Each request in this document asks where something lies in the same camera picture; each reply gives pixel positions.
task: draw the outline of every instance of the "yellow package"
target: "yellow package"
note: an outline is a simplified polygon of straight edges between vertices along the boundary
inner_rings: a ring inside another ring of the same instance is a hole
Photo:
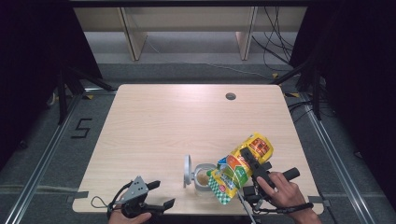
[[[256,160],[263,164],[273,154],[274,148],[270,141],[259,133],[252,134],[246,141],[236,147],[227,157],[218,162],[218,169],[211,172],[216,180],[211,188],[221,203],[227,203],[252,176],[252,171],[241,156],[241,149],[247,147]]]

